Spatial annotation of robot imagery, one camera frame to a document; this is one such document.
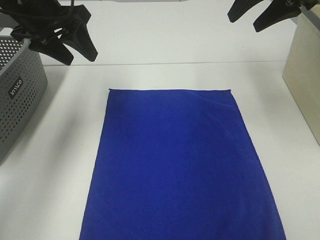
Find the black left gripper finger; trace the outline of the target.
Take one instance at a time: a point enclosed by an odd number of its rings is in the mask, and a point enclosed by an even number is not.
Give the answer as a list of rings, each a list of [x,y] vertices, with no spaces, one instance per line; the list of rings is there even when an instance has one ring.
[[[98,52],[91,40],[87,25],[80,21],[73,21],[65,26],[61,41],[80,53],[88,61],[94,62]]]
[[[72,53],[57,38],[53,40],[48,40],[47,38],[33,39],[28,48],[47,55],[67,66],[70,66],[74,59]]]

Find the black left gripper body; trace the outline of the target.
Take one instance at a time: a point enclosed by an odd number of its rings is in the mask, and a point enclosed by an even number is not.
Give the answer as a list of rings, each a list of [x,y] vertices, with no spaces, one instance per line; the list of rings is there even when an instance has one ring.
[[[91,13],[83,5],[62,5],[57,0],[2,0],[0,12],[16,22],[10,35],[17,41],[57,38],[55,30],[81,22],[87,26]]]

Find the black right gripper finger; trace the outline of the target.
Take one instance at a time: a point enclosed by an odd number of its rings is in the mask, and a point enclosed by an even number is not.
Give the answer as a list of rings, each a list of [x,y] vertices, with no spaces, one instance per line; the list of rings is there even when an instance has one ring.
[[[270,26],[277,24],[281,21],[297,17],[301,14],[299,8],[288,9],[266,9],[253,23],[253,27],[257,33],[269,28]]]
[[[268,3],[267,8],[261,12],[254,23],[269,23],[272,16],[269,10],[272,4],[271,0],[235,0],[227,13],[227,17],[231,23],[235,23],[249,10],[262,2]]]

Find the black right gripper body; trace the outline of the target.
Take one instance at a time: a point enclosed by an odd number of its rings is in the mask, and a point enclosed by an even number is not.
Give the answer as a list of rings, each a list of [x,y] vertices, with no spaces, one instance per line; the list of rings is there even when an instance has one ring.
[[[301,6],[310,10],[319,5],[319,0],[273,0],[263,15],[299,15]]]

